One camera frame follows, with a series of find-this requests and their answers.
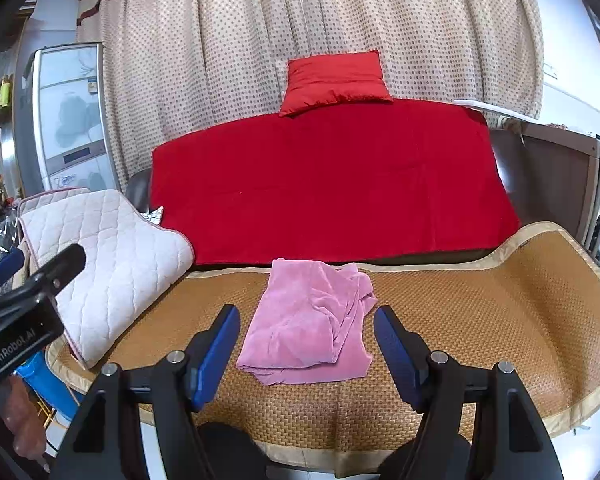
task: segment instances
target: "blue gripper pad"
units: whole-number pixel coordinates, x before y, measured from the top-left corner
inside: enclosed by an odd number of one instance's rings
[[[418,334],[404,329],[390,306],[381,306],[376,311],[374,333],[400,398],[421,412],[422,385],[429,376],[426,361],[429,348]]]
[[[24,254],[17,247],[0,260],[0,287],[24,265]]]
[[[198,384],[191,399],[195,412],[199,412],[216,394],[218,384],[220,384],[220,379],[222,379],[222,374],[224,374],[224,369],[240,333],[238,309],[233,305],[226,304],[211,325],[209,332],[213,339],[202,364],[198,367]]]

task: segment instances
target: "pink garment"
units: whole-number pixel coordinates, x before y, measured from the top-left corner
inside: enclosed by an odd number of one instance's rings
[[[336,270],[278,258],[236,367],[262,384],[364,377],[372,357],[362,342],[362,321],[375,304],[371,279],[355,264]]]

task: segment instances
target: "curtain fold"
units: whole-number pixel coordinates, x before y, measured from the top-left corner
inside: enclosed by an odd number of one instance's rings
[[[104,42],[123,186],[167,140],[277,111],[286,62],[313,54],[377,48],[394,97],[541,107],[536,0],[80,0],[78,12],[78,40]]]

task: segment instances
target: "human hand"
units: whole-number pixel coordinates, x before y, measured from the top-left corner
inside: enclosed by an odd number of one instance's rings
[[[2,420],[14,434],[13,449],[29,460],[39,459],[46,449],[45,428],[22,379],[12,375],[7,380],[11,384],[11,393],[4,405]]]

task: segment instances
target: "metal screw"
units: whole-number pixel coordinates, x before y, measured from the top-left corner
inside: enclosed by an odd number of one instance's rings
[[[112,376],[114,373],[118,371],[118,365],[115,363],[107,363],[102,367],[100,373],[106,375],[107,377]]]
[[[184,359],[184,352],[182,350],[174,350],[167,354],[167,361],[172,365],[181,363]]]
[[[503,373],[503,374],[510,374],[512,373],[512,371],[514,370],[513,367],[513,363],[510,361],[500,361],[498,363],[498,369]]]
[[[431,360],[439,365],[443,365],[447,361],[449,361],[449,356],[440,350],[434,350],[431,352]]]

